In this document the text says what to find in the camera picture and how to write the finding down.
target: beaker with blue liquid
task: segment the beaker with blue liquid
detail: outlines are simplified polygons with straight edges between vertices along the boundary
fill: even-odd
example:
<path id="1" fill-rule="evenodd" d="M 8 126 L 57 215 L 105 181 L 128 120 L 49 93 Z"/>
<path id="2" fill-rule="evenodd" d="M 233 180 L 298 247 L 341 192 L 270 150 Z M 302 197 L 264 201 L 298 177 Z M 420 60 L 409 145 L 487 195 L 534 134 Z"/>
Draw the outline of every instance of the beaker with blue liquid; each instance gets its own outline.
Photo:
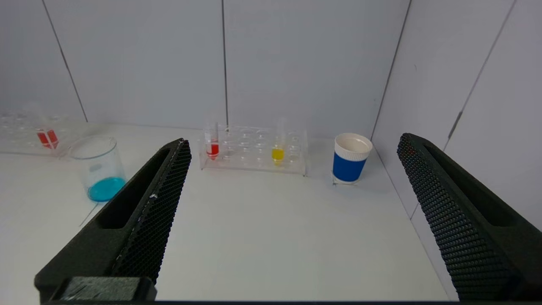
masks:
<path id="1" fill-rule="evenodd" d="M 117 140 L 113 137 L 81 138 L 70 147 L 69 155 L 78 163 L 79 177 L 93 201 L 109 201 L 126 183 Z"/>

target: test tube with red liquid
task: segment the test tube with red liquid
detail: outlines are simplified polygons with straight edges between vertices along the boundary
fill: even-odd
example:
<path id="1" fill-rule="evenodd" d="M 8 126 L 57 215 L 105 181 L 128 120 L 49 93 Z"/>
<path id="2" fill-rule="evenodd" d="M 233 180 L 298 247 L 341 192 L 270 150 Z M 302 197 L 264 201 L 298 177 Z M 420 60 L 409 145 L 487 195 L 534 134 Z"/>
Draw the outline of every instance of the test tube with red liquid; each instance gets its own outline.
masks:
<path id="1" fill-rule="evenodd" d="M 56 137 L 53 129 L 38 129 L 37 137 L 40 139 L 41 144 L 49 149 L 56 149 L 59 144 L 59 139 Z"/>
<path id="2" fill-rule="evenodd" d="M 205 152 L 211 160 L 215 160 L 220 152 L 218 145 L 218 123 L 206 124 L 204 133 Z"/>

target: textured gripper pad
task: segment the textured gripper pad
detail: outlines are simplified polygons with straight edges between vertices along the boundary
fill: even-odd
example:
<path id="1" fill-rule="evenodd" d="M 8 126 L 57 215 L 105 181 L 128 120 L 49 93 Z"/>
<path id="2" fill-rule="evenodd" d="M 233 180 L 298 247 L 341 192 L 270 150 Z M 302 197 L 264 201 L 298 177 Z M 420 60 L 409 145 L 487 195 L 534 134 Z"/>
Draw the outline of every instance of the textured gripper pad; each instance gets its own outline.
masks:
<path id="1" fill-rule="evenodd" d="M 149 277 L 155 284 L 164 257 L 179 196 L 192 158 L 188 141 L 179 143 L 162 181 L 150 195 L 148 205 L 115 263 L 112 276 Z"/>
<path id="2" fill-rule="evenodd" d="M 459 298 L 540 299 L 540 231 L 429 141 L 403 134 L 397 154 Z"/>

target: white table surface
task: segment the white table surface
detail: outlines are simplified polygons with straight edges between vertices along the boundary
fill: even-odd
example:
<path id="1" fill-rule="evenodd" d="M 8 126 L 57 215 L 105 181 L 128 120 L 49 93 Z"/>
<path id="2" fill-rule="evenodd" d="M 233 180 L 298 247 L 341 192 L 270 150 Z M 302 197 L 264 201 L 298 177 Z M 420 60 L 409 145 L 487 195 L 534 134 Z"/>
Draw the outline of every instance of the white table surface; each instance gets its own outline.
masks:
<path id="1" fill-rule="evenodd" d="M 375 152 L 357 186 L 334 186 L 332 139 L 309 142 L 303 177 L 200 170 L 198 130 L 100 133 L 117 139 L 127 177 L 165 143 L 191 143 L 158 300 L 448 299 Z M 0 154 L 0 303 L 38 303 L 34 275 L 93 207 L 73 163 Z"/>

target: blue cup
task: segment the blue cup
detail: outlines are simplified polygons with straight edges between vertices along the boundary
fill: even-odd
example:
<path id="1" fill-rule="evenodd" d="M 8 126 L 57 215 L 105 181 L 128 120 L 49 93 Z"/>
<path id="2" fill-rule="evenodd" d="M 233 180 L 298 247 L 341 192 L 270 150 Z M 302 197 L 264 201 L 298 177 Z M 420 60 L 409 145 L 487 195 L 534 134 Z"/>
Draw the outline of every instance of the blue cup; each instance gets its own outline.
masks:
<path id="1" fill-rule="evenodd" d="M 371 141 L 364 136 L 340 134 L 335 137 L 332 172 L 334 183 L 358 182 L 372 148 Z"/>

